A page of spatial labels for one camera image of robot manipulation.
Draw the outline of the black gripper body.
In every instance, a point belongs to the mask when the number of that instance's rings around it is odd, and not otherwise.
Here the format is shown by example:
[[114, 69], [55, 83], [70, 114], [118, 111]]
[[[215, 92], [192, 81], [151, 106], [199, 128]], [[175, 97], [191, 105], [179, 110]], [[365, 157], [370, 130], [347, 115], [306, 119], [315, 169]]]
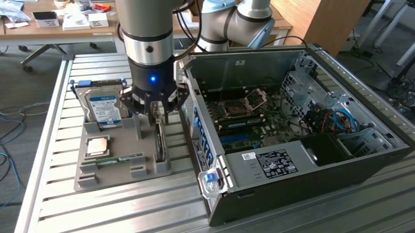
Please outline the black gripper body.
[[174, 61], [150, 66], [130, 61], [130, 68], [136, 95], [146, 95], [147, 93], [171, 95], [175, 92]]

